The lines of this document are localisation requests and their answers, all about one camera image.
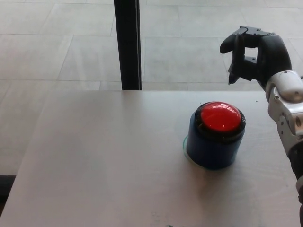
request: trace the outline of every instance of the robotic arm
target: robotic arm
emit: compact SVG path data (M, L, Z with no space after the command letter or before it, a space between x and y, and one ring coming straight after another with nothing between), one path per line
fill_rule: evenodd
M258 56L245 56L245 47L258 48ZM232 51L228 69L229 84L238 78L255 79L265 90L268 114L277 130L297 178L299 202L303 204L303 82L292 71L292 65L282 38L259 28L240 26L220 46L221 53ZM303 227L303 205L300 208Z

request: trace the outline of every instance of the gray floor tile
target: gray floor tile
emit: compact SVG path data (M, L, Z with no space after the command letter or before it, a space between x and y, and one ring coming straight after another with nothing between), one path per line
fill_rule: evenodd
M303 39L290 39L290 43L299 54L300 58L303 59Z
M225 82L216 38L146 38L145 82Z
M147 0L148 5L166 6L207 6L207 0Z
M57 79L71 36L2 35L0 79Z
M86 3L86 0L25 0L25 2L41 2L41 3Z
M12 81L0 105L0 148L26 150L54 81Z
M303 7L302 0L265 0L269 7Z
M186 83L143 82L142 90L154 91L186 91Z
M56 90L99 90L98 81L57 81Z
M303 48L301 49L302 57L300 57L300 48L295 45L295 42L293 45L289 39L283 39L283 41L289 53L293 70L296 71L299 75L303 75Z
M189 91L262 91L257 83L188 83Z
M141 78L144 81L146 39L141 38Z
M227 37L246 25L238 7L179 7L182 36Z
M264 0L208 0L209 6L260 6L266 7Z
M114 6L55 4L41 29L51 35L110 35Z
M107 81L101 81L100 84L100 91L121 91L122 86L121 82L107 82Z
M116 37L75 36L59 79L120 81Z
M0 2L25 2L25 0L0 0Z
M250 26L283 38L303 37L303 13L297 8L243 7L241 12Z
M89 4L113 4L114 0L86 0Z
M37 34L53 4L0 2L1 34Z
M141 11L141 31L146 37L180 37L177 6L146 6Z

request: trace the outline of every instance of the white table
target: white table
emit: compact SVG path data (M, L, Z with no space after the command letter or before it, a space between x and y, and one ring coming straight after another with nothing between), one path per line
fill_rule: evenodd
M247 119L235 163L209 172L182 142L202 103ZM263 92L62 92L47 100L1 227L295 227L295 176Z

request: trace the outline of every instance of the black pole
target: black pole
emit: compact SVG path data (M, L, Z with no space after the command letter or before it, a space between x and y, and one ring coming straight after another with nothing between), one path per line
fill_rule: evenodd
M139 0L114 0L122 90L142 90Z
M0 175L0 203L5 203L8 199L15 178L14 175Z

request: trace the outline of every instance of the black rim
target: black rim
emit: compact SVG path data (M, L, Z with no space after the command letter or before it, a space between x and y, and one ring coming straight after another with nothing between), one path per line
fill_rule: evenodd
M237 108L237 110L240 112L241 115L241 121L239 126L232 131L217 132L207 127L201 119L201 110L203 106L205 106L208 103L199 106L195 112L195 128L197 129L198 133L201 136L208 138L209 140L215 142L221 142L221 143L231 143L240 139L244 134L245 125L246 125L244 114Z

